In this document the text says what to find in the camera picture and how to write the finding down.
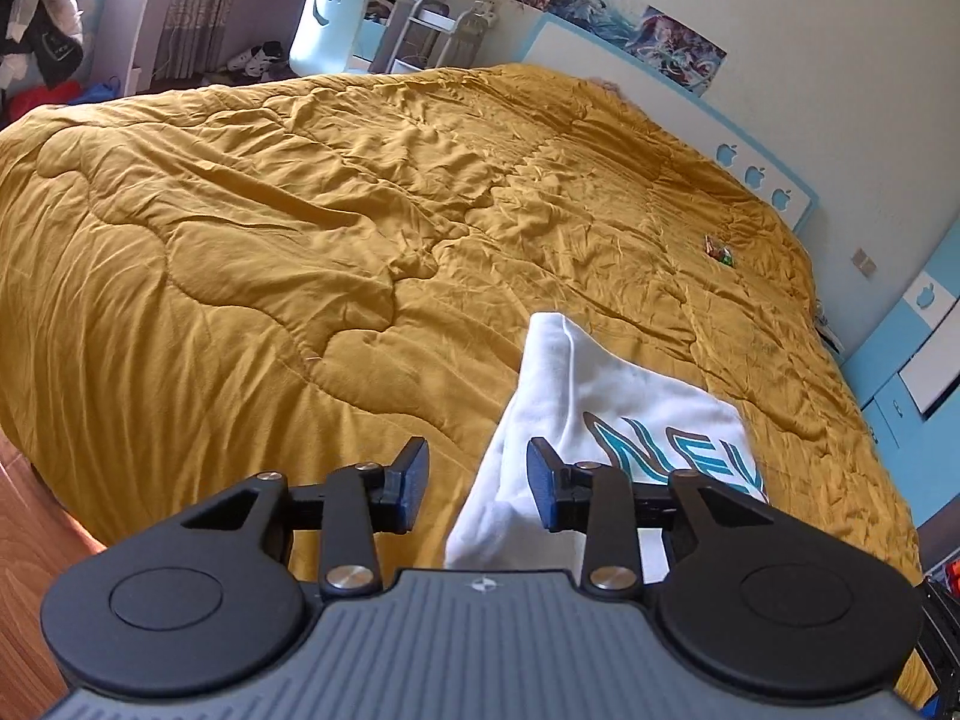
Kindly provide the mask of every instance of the white t-shirt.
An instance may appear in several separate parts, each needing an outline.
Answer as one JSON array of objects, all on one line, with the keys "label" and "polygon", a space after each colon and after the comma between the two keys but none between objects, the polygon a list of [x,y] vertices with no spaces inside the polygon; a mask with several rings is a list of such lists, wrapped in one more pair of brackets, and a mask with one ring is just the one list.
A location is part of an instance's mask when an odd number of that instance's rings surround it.
[{"label": "white t-shirt", "polygon": [[[736,408],[614,357],[562,314],[534,314],[517,391],[446,543],[448,568],[568,568],[578,576],[584,537],[545,531],[527,484],[527,443],[536,436],[565,463],[614,464],[654,484],[692,466],[766,501]],[[645,581],[661,580],[659,530],[640,529],[640,550]]]}]

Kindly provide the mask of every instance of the bed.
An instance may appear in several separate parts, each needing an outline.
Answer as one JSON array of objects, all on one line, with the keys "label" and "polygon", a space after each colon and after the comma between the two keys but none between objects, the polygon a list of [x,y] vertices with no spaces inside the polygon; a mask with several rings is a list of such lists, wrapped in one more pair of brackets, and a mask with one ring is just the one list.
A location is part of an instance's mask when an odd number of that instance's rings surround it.
[{"label": "bed", "polygon": [[[704,235],[733,249],[729,268]],[[600,86],[508,65],[46,108],[0,135],[0,430],[113,543],[426,436],[438,565],[531,313],[740,410],[774,505],[920,579],[778,212]],[[316,543],[298,539],[294,569]],[[901,690],[925,692],[908,669]]]}]

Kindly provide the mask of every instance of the circular cover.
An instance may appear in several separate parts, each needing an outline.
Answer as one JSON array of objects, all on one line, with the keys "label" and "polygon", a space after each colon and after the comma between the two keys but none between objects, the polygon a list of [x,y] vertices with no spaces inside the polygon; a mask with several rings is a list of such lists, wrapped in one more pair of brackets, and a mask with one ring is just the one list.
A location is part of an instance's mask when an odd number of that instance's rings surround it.
[{"label": "circular cover", "polygon": [[79,563],[47,593],[43,633],[72,679],[124,696],[205,692],[273,661],[301,630],[299,584],[256,546],[180,528],[144,536]]},{"label": "circular cover", "polygon": [[662,630],[724,682],[841,700],[891,685],[919,632],[910,584],[839,541],[789,550],[776,527],[737,528],[661,586]]}]

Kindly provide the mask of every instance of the poster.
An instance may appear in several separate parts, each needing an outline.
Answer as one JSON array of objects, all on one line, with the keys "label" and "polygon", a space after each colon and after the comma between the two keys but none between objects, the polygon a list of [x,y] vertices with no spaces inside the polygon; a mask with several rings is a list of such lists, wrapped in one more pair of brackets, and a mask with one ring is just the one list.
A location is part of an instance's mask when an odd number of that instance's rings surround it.
[{"label": "poster", "polygon": [[707,38],[638,0],[516,0],[552,13],[702,95],[727,53]]}]

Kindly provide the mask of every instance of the small object on bed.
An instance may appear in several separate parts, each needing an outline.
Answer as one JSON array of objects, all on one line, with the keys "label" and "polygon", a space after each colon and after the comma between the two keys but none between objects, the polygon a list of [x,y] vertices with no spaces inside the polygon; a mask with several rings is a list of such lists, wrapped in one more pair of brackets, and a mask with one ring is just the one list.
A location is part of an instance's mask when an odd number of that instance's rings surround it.
[{"label": "small object on bed", "polygon": [[707,252],[707,256],[712,257],[717,262],[733,267],[733,252],[723,241],[711,235],[704,236],[704,250]]}]

